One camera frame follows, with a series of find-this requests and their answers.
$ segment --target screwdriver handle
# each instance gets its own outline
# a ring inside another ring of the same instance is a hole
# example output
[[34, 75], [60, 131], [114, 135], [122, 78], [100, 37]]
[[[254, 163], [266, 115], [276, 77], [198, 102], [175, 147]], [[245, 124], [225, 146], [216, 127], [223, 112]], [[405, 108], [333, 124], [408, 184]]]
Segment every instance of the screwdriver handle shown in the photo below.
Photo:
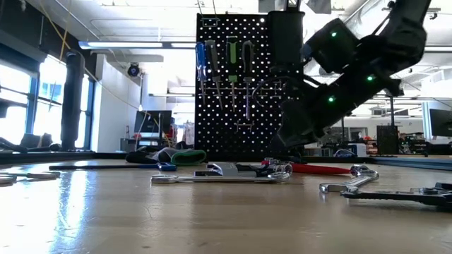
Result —
[[226, 57], [228, 79], [230, 82], [237, 82], [237, 70], [239, 68], [239, 48], [237, 36], [226, 37]]
[[218, 54], [214, 40], [206, 40], [207, 60], [210, 62], [212, 77], [219, 77], [218, 73]]
[[254, 60], [254, 45], [253, 42], [247, 40], [242, 46], [242, 61], [243, 61], [243, 72], [245, 77], [251, 77], [251, 72], [253, 70], [253, 60]]
[[206, 48], [204, 43], [196, 43], [196, 70], [198, 70], [199, 81], [206, 81]]

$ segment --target wooden table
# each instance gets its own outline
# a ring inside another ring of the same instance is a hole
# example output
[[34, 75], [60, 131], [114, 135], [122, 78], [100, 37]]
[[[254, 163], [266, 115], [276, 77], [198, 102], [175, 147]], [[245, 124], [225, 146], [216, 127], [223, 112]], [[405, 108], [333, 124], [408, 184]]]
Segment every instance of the wooden table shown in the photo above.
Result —
[[[62, 164], [123, 164], [121, 160]], [[350, 164], [329, 164], [349, 168]], [[15, 169], [45, 170], [49, 164]], [[452, 182], [448, 171], [369, 165], [364, 190]], [[200, 167], [180, 168], [191, 175]], [[415, 202], [319, 194], [349, 176], [286, 184], [150, 185], [156, 171], [66, 171], [0, 188], [0, 253], [452, 253], [452, 214]]]

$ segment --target desk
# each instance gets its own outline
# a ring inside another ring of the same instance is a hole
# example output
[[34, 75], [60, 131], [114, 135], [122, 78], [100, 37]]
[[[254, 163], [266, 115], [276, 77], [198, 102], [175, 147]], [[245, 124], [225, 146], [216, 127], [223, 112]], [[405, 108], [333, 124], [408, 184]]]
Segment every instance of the desk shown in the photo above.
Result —
[[[49, 165], [16, 169], [39, 171]], [[449, 171], [369, 168], [379, 171], [380, 179], [365, 190], [452, 182]], [[178, 174], [196, 169], [181, 167]], [[319, 195], [320, 183], [348, 176], [294, 174], [289, 183], [275, 185], [151, 186], [156, 173], [74, 171], [56, 181], [0, 188], [0, 253], [452, 253], [450, 213], [414, 202]]]

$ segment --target screwdriver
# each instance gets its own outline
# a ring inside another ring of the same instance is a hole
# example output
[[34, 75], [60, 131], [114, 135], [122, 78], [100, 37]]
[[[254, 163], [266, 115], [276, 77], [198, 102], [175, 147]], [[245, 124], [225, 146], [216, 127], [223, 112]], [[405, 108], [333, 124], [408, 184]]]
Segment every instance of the screwdriver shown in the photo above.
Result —
[[245, 74], [244, 82], [246, 83], [246, 119], [249, 120], [249, 83], [253, 81], [252, 69], [254, 60], [254, 45], [251, 41], [246, 41], [242, 46], [243, 72]]
[[218, 100], [220, 101], [220, 108], [223, 110], [220, 92], [220, 74], [218, 73], [218, 55], [217, 47], [214, 40], [206, 40], [207, 60], [210, 62], [210, 70], [212, 71], [212, 81], [215, 82], [218, 92]]
[[206, 92], [204, 91], [204, 82], [206, 81], [206, 55], [204, 43], [196, 43], [196, 70], [198, 70], [198, 80], [201, 83], [201, 92], [203, 95], [203, 104], [206, 103]]
[[235, 111], [235, 93], [234, 93], [234, 83], [237, 82], [237, 69], [239, 66], [239, 52], [237, 47], [238, 39], [237, 36], [227, 36], [226, 37], [226, 57], [227, 57], [227, 79], [231, 82], [232, 86], [232, 110]]

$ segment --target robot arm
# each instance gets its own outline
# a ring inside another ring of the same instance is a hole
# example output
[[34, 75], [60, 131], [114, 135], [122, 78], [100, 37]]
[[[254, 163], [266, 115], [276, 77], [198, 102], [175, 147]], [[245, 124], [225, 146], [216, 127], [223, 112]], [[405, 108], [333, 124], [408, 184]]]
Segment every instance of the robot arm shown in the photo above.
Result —
[[390, 3], [387, 25], [379, 35], [357, 39], [339, 20], [332, 20], [304, 45], [305, 59], [316, 59], [326, 72], [341, 76], [330, 85], [307, 88], [306, 83], [286, 87], [301, 93], [302, 100], [281, 105], [282, 125], [273, 148], [291, 148], [316, 142], [352, 110], [381, 90], [400, 95], [400, 80], [389, 76], [418, 63], [427, 40], [423, 20], [431, 0], [397, 0]]

